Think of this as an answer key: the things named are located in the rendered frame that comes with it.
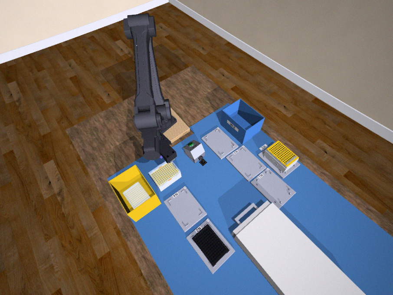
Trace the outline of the blue open-top bin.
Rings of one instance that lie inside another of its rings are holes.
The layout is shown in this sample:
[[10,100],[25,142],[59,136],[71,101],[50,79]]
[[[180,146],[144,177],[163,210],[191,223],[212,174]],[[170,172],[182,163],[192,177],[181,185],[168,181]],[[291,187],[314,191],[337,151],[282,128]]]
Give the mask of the blue open-top bin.
[[244,144],[260,132],[264,119],[265,117],[239,99],[222,110],[221,125]]

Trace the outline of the yellow open-top bin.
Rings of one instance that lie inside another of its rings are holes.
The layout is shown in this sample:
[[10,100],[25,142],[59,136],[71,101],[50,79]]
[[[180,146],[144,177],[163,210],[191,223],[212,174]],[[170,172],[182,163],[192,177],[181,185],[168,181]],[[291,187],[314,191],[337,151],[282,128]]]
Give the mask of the yellow open-top bin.
[[[136,165],[127,169],[120,175],[108,181],[111,185],[114,193],[119,199],[121,205],[123,206],[125,212],[128,216],[130,216],[135,222],[137,222],[140,218],[148,214],[154,208],[159,206],[161,202],[159,201],[157,195],[146,181],[142,173],[139,171]],[[143,202],[141,205],[133,209],[131,204],[128,202],[126,197],[123,195],[123,192],[126,191],[129,187],[131,187],[136,182],[139,182],[140,185],[144,188],[147,194],[150,196],[148,200]]]

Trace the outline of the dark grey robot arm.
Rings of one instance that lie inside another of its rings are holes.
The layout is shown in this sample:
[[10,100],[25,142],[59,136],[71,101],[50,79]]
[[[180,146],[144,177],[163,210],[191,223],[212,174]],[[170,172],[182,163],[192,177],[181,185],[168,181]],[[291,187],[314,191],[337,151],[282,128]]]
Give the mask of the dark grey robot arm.
[[156,37],[154,16],[148,13],[127,15],[123,22],[126,38],[134,42],[136,96],[133,120],[144,139],[143,157],[156,160],[162,156],[166,163],[171,163],[177,154],[163,133],[177,119],[171,115],[169,99],[164,99],[160,88],[152,41],[152,37]]

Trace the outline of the blue bench mat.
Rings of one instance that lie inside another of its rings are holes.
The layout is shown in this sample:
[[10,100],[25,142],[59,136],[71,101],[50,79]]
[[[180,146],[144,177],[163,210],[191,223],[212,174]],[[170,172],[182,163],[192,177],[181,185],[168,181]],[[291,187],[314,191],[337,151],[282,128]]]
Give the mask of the blue bench mat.
[[[254,203],[258,208],[267,199],[233,167],[226,157],[245,146],[267,168],[258,154],[275,143],[262,130],[241,144],[222,125],[222,110],[192,125],[194,133],[173,146],[173,161],[181,178],[160,191],[149,173],[165,162],[143,156],[108,181],[136,165],[161,204],[132,223],[169,285],[173,295],[279,295],[231,235],[239,225],[235,218]],[[239,147],[220,159],[201,138],[219,127]],[[184,152],[191,141],[205,150],[201,165]],[[267,145],[264,150],[259,148]],[[393,295],[393,237],[311,172],[301,162],[282,179],[296,193],[280,210],[366,295]],[[266,169],[267,169],[266,168]],[[181,188],[191,192],[207,213],[186,232],[164,201]],[[186,239],[209,219],[235,252],[212,274]]]

